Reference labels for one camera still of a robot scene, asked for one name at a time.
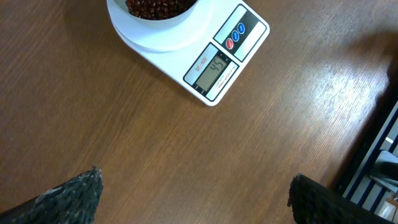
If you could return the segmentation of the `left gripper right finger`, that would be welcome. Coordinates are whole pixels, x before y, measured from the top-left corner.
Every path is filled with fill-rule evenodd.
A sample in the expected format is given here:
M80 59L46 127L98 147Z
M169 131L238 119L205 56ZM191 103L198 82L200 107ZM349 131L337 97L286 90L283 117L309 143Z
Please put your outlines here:
M303 174L292 179L287 206L297 224L392 224Z

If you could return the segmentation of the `red beans in bowl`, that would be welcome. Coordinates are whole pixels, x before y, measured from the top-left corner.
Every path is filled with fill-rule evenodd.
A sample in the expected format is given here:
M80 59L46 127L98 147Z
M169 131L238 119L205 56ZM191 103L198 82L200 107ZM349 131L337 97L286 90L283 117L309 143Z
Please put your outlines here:
M197 0L126 0L129 13L146 20L165 20L184 13Z

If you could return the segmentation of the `white round bowl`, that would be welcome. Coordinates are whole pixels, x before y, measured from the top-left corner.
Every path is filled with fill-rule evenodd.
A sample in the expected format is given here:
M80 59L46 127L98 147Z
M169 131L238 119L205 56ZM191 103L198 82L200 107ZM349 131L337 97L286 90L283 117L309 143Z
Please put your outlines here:
M115 0L114 3L125 13L130 17L132 20L136 22L140 22L141 24L145 26L150 26L150 27L172 27L180 24L183 22L193 11L195 6L198 4L198 0L196 3L187 11L184 13L180 14L179 16L170 18L170 19L165 19L165 20L146 20L146 19L141 19L138 17L135 17L131 15L127 9L126 0Z

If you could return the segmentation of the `white digital kitchen scale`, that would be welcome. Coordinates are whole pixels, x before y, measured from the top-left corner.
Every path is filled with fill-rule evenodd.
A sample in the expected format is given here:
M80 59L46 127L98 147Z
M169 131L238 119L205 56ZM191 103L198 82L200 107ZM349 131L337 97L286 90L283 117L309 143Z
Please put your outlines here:
M198 1L172 27L150 27L107 1L124 43L208 106L217 105L270 32L242 0Z

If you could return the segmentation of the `grey object beyond table edge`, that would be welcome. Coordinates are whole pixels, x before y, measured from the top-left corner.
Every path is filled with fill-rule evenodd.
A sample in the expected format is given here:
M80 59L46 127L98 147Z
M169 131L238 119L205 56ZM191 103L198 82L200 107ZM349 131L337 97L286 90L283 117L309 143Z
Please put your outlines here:
M388 151L381 151L370 171L370 177L396 194L397 157Z

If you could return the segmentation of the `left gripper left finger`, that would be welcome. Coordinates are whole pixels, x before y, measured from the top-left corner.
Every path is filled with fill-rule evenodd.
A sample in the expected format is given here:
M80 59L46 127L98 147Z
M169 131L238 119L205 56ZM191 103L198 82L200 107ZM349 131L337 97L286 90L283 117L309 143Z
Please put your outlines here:
M103 191L102 171L84 173L1 213L1 224L89 224Z

